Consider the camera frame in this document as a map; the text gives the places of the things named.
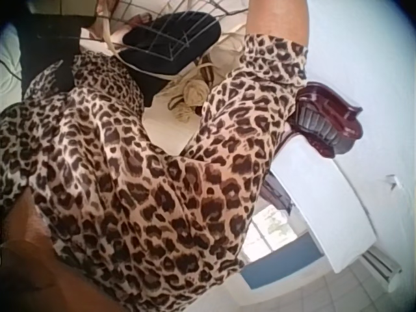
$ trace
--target metal wire rack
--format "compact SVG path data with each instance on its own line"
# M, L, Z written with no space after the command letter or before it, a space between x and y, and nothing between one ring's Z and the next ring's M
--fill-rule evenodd
M243 14L248 10L247 0L119 0L115 1L116 6L111 10L110 16L105 16L100 12L100 2L106 0L96 0L96 24L95 28L102 30L102 20L110 20L112 29L117 29L128 25L133 16L139 14L149 14L151 21L147 23L139 23L135 28L143 29L149 34L151 42L146 42L144 45L135 44L130 45L122 41L113 42L120 49L135 49L150 55L159 57L164 60L174 61L176 57L204 32L208 31L210 27L218 22L222 24L226 19ZM194 24L184 31L181 36L171 34L172 25L181 20L192 20L197 12L206 13L204 17L194 19ZM157 23L160 18L164 18L163 24ZM214 17L214 21L207 23L208 16ZM92 36L60 36L57 38L66 38L69 40L91 40L102 42L100 34ZM164 40L164 44L169 47L167 51L156 50L157 42Z

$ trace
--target dark red plastic object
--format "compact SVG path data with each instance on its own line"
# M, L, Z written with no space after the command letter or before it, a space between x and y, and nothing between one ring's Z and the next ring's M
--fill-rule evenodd
M296 111L288 122L325 158L350 151L363 136L357 120L363 110L349 105L322 83L310 82L296 97Z

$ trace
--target leopard print fabric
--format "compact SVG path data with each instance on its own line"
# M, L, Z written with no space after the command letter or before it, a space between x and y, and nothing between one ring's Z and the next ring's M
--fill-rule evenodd
M30 187L57 256L129 311L183 311L242 263L260 186L305 85L306 48L247 36L179 156L151 143L115 58L75 58L75 88L41 73L1 114L0 207Z

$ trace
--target white tiled floor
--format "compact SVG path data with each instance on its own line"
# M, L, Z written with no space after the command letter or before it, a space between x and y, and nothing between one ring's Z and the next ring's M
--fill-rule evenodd
M329 273L294 292L240 310L254 311L404 312L394 306L389 295L359 261L339 274Z

